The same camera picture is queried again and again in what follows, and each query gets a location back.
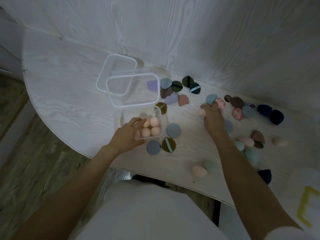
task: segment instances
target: transparent lid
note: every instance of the transparent lid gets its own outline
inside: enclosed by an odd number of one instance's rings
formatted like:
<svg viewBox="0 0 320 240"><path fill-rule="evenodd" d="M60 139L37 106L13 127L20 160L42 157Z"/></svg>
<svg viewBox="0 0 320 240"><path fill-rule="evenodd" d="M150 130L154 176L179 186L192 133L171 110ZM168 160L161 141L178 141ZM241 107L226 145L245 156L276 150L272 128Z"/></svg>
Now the transparent lid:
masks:
<svg viewBox="0 0 320 240"><path fill-rule="evenodd" d="M113 72L106 80L111 102L118 108L154 104L160 98L160 80L147 70ZM147 82L155 80L157 91L148 89Z"/></svg>
<svg viewBox="0 0 320 240"><path fill-rule="evenodd" d="M96 87L102 92L107 92L106 80L112 76L113 72L132 71L137 68L137 61L134 58L111 54L106 58L102 70L96 82Z"/></svg>

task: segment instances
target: white wooden wall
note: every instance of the white wooden wall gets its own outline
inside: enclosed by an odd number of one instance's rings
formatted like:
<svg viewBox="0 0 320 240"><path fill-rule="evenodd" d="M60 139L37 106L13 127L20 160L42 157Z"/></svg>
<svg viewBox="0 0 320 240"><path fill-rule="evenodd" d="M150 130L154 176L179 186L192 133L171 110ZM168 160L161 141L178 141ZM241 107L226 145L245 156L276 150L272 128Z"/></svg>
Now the white wooden wall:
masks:
<svg viewBox="0 0 320 240"><path fill-rule="evenodd" d="M320 0L0 0L17 22L308 114Z"/></svg>

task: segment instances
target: white wooden table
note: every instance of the white wooden table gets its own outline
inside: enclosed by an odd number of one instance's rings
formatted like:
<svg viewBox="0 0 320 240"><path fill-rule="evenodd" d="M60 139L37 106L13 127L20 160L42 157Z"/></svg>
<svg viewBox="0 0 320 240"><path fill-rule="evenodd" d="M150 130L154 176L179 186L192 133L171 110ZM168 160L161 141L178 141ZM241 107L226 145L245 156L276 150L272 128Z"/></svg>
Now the white wooden table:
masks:
<svg viewBox="0 0 320 240"><path fill-rule="evenodd" d="M62 141L87 157L93 157L114 133L113 114L116 109L109 97L95 87L108 55L108 52L96 48L59 40L56 36L29 29L24 37L24 77L36 111ZM153 72L159 78L169 77L179 81L183 78L182 75L158 68L153 68ZM178 103L169 105L168 112L163 115L166 124L177 123L182 129L181 136L174 139L177 144L174 153L162 150L152 156L143 145L118 157L112 166L171 182L233 206L217 148L205 131L202 118L198 116L199 106L209 94L217 94L221 98L226 94L240 96L245 102L256 106L263 102L203 82L198 83L202 86L198 95L190 93L187 88L179 92L189 97L190 104L182 107ZM234 125L234 131L230 134L233 140L239 136L250 136L253 130L264 134L264 149L256 149L261 153L262 160L254 166L257 169L271 169L270 187L280 197L294 169L317 166L315 157L318 151L312 117L276 106L273 108L285 115L285 121L279 126L259 114L255 118L238 121L232 116L234 108L230 103L227 103L223 116ZM275 147L271 143L275 135L289 139L290 144L287 147ZM216 162L219 170L203 178L194 177L191 168L203 165L204 160Z"/></svg>

